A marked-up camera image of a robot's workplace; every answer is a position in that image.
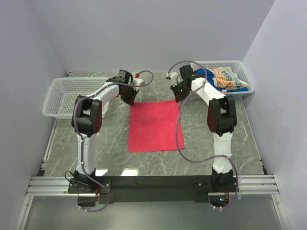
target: gray marble surface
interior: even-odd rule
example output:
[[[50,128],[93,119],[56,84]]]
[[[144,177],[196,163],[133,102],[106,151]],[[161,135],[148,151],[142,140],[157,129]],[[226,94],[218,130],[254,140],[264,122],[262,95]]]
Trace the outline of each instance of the gray marble surface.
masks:
[[[73,76],[116,76],[113,72],[71,73]],[[142,74],[149,80],[150,76]],[[141,88],[135,102],[174,99],[165,73],[156,72],[153,83]],[[207,127],[208,105],[197,95],[186,104],[181,116],[185,143],[184,153],[190,159],[203,159],[214,154],[213,136]],[[251,132],[242,99],[236,99],[237,126],[232,138],[232,159],[242,175],[263,174],[260,157]],[[190,163],[177,151],[128,152],[128,129],[130,107],[120,98],[110,101],[103,126],[96,138],[95,163],[105,175],[209,175],[213,161]],[[78,159],[77,137],[70,120],[60,120],[45,176],[63,176],[67,170],[74,171]]]

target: laundry basket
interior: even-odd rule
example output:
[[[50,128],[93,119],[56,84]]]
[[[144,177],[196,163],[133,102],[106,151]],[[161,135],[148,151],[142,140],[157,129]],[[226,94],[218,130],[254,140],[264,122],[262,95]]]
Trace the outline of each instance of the laundry basket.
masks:
[[[248,91],[243,92],[224,92],[225,95],[231,95],[233,97],[242,97],[245,94],[254,92],[254,85],[251,80],[250,75],[248,74],[247,69],[245,68],[243,62],[241,61],[197,61],[197,63],[201,64],[205,68],[218,68],[218,67],[231,67],[231,71],[233,73],[238,74],[238,78],[241,81],[244,81],[249,84]],[[199,69],[198,66],[192,64],[193,70]]]
[[[107,79],[107,77],[54,79],[45,98],[43,114],[57,119],[71,119],[77,96],[86,96],[95,92]],[[107,104],[103,106],[103,117]]]

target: red cloth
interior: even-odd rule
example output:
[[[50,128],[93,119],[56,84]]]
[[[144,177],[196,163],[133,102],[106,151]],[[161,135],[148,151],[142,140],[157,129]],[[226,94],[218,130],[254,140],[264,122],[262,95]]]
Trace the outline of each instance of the red cloth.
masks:
[[[141,102],[130,106],[129,152],[176,150],[175,128],[179,104],[175,100]],[[180,148],[184,148],[181,125]]]

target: white wall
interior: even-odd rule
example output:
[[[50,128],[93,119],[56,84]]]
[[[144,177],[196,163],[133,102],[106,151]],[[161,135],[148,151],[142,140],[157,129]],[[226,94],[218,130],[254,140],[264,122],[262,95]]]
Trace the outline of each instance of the white wall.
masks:
[[[276,0],[243,61],[256,88],[249,120],[295,230],[307,226],[306,12],[306,1]]]
[[[274,0],[29,0],[66,70],[242,60]]]
[[[13,229],[31,175],[41,165],[53,119],[47,89],[65,76],[26,0],[0,1],[0,226]]]

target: blue garment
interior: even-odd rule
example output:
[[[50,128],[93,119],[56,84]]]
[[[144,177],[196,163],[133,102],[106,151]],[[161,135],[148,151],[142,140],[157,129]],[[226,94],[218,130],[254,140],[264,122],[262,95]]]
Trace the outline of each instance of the blue garment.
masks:
[[[207,80],[208,82],[215,88],[217,89],[218,91],[222,91],[222,90],[225,90],[225,89],[222,89],[222,88],[219,88],[219,87],[216,87],[214,85],[214,73],[212,71],[210,71],[209,69],[206,69],[207,70]],[[203,69],[198,69],[196,71],[194,71],[194,73],[201,73],[203,75],[205,75],[205,71]],[[248,91],[248,88],[244,87],[244,88],[241,88],[241,89],[237,89],[237,90],[227,90],[227,92],[244,92],[244,91]]]

